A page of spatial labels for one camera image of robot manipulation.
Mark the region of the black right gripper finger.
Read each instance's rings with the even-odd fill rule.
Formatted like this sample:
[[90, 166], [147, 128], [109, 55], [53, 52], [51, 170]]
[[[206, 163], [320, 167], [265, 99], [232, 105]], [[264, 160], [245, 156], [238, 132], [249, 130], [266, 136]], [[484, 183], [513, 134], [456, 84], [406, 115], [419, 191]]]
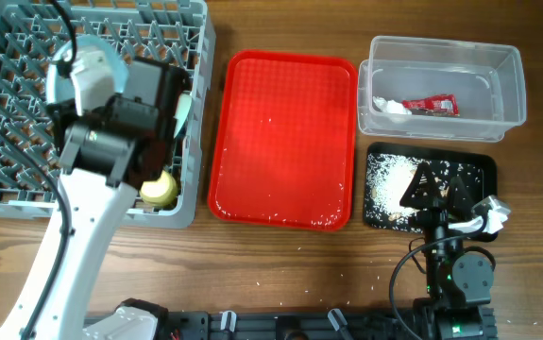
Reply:
[[474, 202], [463, 180], [457, 176], [450, 180], [447, 210], [452, 220], [470, 220]]
[[412, 209], [434, 209], [443, 206], [444, 199], [428, 163], [422, 162], [418, 165], [399, 204]]

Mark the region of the red sauce packet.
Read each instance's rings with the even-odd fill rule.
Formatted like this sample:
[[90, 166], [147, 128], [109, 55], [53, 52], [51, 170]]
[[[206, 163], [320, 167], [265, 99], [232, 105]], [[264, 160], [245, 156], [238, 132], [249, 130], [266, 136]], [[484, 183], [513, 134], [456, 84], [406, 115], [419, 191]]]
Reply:
[[454, 94], [438, 94], [422, 99], [404, 100], [401, 104], [408, 110], [424, 111], [427, 115], [459, 116]]

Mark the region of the white napkin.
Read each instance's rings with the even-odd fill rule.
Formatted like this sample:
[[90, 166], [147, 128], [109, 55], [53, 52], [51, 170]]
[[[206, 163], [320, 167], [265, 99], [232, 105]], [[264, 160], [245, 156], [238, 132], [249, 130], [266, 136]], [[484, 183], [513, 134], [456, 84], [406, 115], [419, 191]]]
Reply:
[[373, 96], [373, 104], [379, 111], [390, 114], [411, 115], [412, 112], [407, 109], [402, 103], [395, 100], [387, 100], [383, 97]]

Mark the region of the light green bowl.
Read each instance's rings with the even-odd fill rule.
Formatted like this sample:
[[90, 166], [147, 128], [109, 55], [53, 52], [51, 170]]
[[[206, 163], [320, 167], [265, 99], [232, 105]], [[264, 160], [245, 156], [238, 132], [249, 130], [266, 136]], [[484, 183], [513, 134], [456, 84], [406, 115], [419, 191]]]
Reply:
[[177, 138], [179, 136], [180, 131], [185, 125], [187, 118], [189, 116], [190, 110], [191, 110], [191, 106], [192, 106], [192, 97], [189, 94], [182, 93], [178, 97], [177, 108], [174, 115], [174, 118], [176, 120], [176, 125], [175, 125], [175, 130], [174, 130], [174, 135], [173, 135], [174, 138]]

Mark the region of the yellow plastic cup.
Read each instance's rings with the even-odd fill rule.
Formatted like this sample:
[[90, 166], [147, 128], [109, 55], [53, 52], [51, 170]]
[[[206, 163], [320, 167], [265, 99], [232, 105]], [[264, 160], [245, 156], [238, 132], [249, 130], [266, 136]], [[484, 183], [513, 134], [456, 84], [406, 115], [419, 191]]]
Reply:
[[178, 197], [178, 184], [174, 177], [162, 171], [157, 180], [145, 181], [140, 190], [142, 200], [152, 207], [165, 207]]

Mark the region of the light blue plate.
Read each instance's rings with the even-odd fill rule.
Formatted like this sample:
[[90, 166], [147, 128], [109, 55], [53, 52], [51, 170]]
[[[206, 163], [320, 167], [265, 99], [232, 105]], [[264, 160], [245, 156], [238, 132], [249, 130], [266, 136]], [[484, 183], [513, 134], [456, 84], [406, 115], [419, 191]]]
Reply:
[[[128, 78], [127, 64], [115, 52], [111, 45], [94, 35], [81, 36], [76, 39], [77, 52], [87, 46], [95, 46], [105, 52], [112, 69], [115, 94], [124, 91]], [[66, 43], [53, 57], [45, 80], [45, 99], [47, 104], [58, 104], [70, 100], [75, 102], [75, 90], [70, 75], [61, 75], [61, 61], [69, 62], [73, 56], [73, 45]]]

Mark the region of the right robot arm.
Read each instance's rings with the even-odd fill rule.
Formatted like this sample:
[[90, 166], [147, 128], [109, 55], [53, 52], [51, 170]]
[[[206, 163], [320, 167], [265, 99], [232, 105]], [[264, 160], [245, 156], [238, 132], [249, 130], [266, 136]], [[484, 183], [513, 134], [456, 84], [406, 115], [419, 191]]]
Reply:
[[[491, 242], [503, 228], [510, 210], [495, 196], [475, 203], [459, 176], [442, 194], [431, 166], [423, 162], [400, 199], [413, 208], [410, 224], [423, 231], [423, 244], [408, 251], [389, 281], [389, 302], [405, 339], [494, 339], [497, 336], [491, 302], [497, 262], [481, 246], [465, 241]], [[402, 267], [420, 253], [427, 296], [414, 300], [408, 314], [395, 303], [395, 283]]]

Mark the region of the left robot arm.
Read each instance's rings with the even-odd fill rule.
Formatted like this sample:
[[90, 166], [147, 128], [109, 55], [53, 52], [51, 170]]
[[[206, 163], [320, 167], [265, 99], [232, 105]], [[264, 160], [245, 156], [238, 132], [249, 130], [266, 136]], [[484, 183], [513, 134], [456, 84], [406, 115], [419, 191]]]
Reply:
[[77, 339], [112, 235], [142, 185], [157, 179], [175, 139], [176, 111], [191, 87], [186, 70], [137, 58], [125, 89], [104, 61], [73, 75], [72, 99], [49, 102], [62, 172], [24, 288], [0, 339]]

